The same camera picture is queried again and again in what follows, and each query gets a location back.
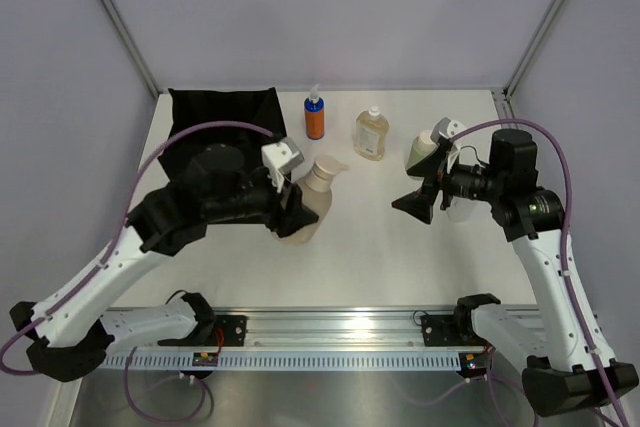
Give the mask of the beige pump bottle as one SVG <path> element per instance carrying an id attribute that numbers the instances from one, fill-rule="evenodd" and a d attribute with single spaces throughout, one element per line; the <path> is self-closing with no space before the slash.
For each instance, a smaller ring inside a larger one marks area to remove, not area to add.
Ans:
<path id="1" fill-rule="evenodd" d="M 323 222 L 332 204 L 332 182 L 349 169 L 349 166 L 331 155 L 319 154 L 314 158 L 310 170 L 295 181 L 301 189 L 302 204 L 318 215 L 318 221 L 292 234 L 279 238 L 286 245 L 301 245 L 309 242 Z"/>

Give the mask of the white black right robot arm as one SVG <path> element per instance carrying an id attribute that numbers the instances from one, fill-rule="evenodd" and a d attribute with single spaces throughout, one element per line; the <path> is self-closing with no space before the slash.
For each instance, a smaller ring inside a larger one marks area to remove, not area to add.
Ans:
<path id="1" fill-rule="evenodd" d="M 539 186 L 533 137 L 499 129 L 488 161 L 464 165 L 458 159 L 459 133 L 459 123 L 430 131 L 426 153 L 407 168 L 421 187 L 392 206 L 429 224 L 436 203 L 444 210 L 458 199 L 487 203 L 526 271 L 545 337 L 510 317 L 490 294 L 458 300 L 454 335 L 466 344 L 482 339 L 496 348 L 519 372 L 525 397 L 541 417 L 618 408 L 620 398 L 638 387 L 639 376 L 634 365 L 617 360 L 597 324 L 573 258 L 569 204 Z"/>

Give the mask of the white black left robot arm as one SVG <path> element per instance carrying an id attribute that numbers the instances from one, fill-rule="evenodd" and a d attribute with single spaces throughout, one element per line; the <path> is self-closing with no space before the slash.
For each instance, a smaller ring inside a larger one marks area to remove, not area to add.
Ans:
<path id="1" fill-rule="evenodd" d="M 195 155 L 165 187 L 148 193 L 98 258 L 49 298 L 15 304 L 10 317 L 26 350 L 30 374 L 60 382 L 79 379 L 113 353 L 145 344 L 200 346 L 216 332 L 217 317 L 199 293 L 151 308 L 115 313 L 129 287 L 210 225 L 263 223 L 280 238 L 317 222 L 302 191 L 287 185 L 303 155 L 285 138 L 260 149 L 261 164 L 245 170 L 241 150 L 214 144 Z"/>

